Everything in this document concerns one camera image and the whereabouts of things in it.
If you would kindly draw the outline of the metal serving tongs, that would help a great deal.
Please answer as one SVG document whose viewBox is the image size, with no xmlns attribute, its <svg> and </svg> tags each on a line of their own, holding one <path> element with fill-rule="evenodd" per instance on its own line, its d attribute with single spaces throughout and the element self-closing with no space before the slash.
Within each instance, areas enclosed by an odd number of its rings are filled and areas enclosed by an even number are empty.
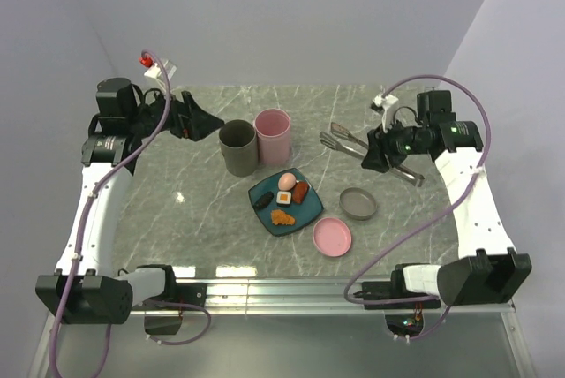
<svg viewBox="0 0 565 378">
<path fill-rule="evenodd" d="M 320 132 L 320 143 L 330 148 L 331 150 L 338 151 L 363 161 L 369 152 L 369 145 L 367 142 L 362 141 L 355 136 L 350 130 L 336 122 L 330 124 L 330 132 Z M 358 151 L 355 148 L 344 145 L 339 140 L 345 140 L 360 146 L 364 152 Z M 387 166 L 386 173 L 390 173 L 396 178 L 400 178 L 415 187 L 421 187 L 424 184 L 425 177 L 403 165 Z"/>
</svg>

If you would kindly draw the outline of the orange fried chicken piece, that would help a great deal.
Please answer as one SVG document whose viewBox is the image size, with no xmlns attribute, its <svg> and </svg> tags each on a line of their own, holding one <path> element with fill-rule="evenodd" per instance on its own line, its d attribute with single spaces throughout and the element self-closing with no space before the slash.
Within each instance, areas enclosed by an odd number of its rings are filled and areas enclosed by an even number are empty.
<svg viewBox="0 0 565 378">
<path fill-rule="evenodd" d="M 270 214 L 271 222 L 274 226 L 293 226 L 296 219 L 281 209 L 274 209 Z"/>
</svg>

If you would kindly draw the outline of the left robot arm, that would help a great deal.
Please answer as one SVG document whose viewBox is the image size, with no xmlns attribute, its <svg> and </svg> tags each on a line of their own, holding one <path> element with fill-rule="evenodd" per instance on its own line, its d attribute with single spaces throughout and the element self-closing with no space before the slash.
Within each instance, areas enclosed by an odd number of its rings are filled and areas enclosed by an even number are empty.
<svg viewBox="0 0 565 378">
<path fill-rule="evenodd" d="M 178 287 L 170 265 L 142 265 L 117 276 L 112 269 L 120 209 L 132 181 L 139 149 L 152 135 L 169 132 L 200 141 L 223 127 L 188 91 L 154 100 L 126 78 L 97 86 L 98 112 L 81 149 L 82 184 L 72 232 L 51 275 L 39 276 L 35 292 L 63 324 L 123 324 L 149 299 L 159 309 L 174 306 Z"/>
</svg>

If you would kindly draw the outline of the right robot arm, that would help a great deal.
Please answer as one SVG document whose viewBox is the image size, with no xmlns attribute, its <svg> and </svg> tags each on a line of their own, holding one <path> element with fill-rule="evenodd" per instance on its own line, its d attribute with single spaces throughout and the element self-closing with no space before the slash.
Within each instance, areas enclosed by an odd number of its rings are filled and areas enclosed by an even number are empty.
<svg viewBox="0 0 565 378">
<path fill-rule="evenodd" d="M 393 119 L 367 134 L 363 168 L 386 173 L 409 155 L 429 155 L 447 188 L 456 223 L 458 258 L 445 265 L 406 264 L 395 268 L 392 301 L 411 306 L 435 296 L 447 306 L 509 302 L 531 273 L 531 258 L 518 253 L 505 231 L 484 167 L 486 143 L 471 121 L 459 121 L 448 90 L 417 96 L 416 123 Z"/>
</svg>

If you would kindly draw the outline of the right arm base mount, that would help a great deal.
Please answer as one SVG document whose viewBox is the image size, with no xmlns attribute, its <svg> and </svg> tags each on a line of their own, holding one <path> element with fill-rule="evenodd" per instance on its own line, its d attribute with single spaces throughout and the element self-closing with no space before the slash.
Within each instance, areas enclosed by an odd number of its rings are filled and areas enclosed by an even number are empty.
<svg viewBox="0 0 565 378">
<path fill-rule="evenodd" d="M 364 281 L 361 289 L 353 293 L 356 301 L 364 302 L 365 310 L 383 310 L 388 331 L 395 340 L 403 339 L 406 343 L 422 335 L 426 325 L 425 310 L 441 308 L 438 299 L 409 301 L 424 296 L 424 293 L 406 291 L 402 283 L 394 280 Z"/>
</svg>

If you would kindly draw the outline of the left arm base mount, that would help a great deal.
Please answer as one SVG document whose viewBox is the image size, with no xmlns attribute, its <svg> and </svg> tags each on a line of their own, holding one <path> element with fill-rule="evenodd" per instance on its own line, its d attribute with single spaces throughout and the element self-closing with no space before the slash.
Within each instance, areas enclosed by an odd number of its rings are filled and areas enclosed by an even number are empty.
<svg viewBox="0 0 565 378">
<path fill-rule="evenodd" d="M 202 309 L 207 300 L 207 284 L 178 283 L 172 296 L 159 296 L 144 301 L 145 332 L 154 338 L 183 341 L 197 336 L 207 326 Z"/>
</svg>

